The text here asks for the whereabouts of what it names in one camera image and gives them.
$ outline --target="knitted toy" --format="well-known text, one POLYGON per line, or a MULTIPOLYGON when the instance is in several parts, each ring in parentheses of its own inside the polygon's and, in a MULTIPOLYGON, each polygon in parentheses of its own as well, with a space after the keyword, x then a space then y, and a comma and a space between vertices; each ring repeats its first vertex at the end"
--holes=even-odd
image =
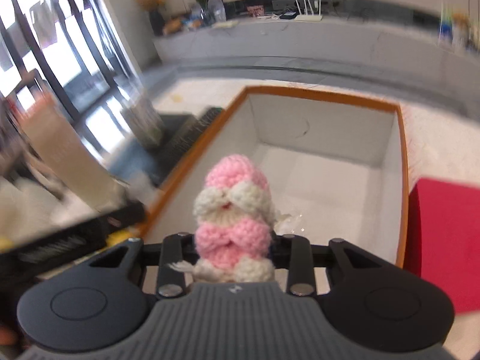
POLYGON ((247 157, 234 154, 213 167, 193 214, 200 259, 195 266, 180 262, 174 269, 211 283, 274 280, 267 254, 275 210, 265 175, 247 157))

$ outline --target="white logo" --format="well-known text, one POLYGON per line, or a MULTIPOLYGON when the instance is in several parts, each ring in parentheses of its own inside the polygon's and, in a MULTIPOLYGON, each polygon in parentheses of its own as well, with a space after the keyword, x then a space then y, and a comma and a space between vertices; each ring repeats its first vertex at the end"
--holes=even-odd
POLYGON ((230 287, 229 288, 229 291, 232 293, 232 294, 237 294, 238 292, 240 292, 241 290, 243 290, 242 287, 240 287, 239 285, 234 285, 233 287, 230 287))

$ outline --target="ribbed gray surface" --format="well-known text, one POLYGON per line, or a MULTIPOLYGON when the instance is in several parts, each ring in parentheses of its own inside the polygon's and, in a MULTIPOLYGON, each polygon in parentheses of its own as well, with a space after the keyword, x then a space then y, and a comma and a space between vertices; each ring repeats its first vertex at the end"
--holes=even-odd
POLYGON ((440 345, 386 354, 346 340, 313 299, 284 294, 277 283, 196 284, 158 302, 143 326, 110 348, 57 354, 32 347, 21 360, 453 360, 440 345))

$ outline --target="metal screw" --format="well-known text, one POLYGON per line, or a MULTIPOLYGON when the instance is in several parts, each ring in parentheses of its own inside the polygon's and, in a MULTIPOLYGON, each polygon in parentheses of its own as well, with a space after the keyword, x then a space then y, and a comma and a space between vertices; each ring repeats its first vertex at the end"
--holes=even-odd
POLYGON ((165 298, 173 298, 180 295, 183 292, 180 286, 176 284, 165 284, 158 289, 158 294, 165 298))
POLYGON ((296 283, 290 287, 290 292, 297 296, 308 296, 314 292, 315 288, 307 283, 296 283))

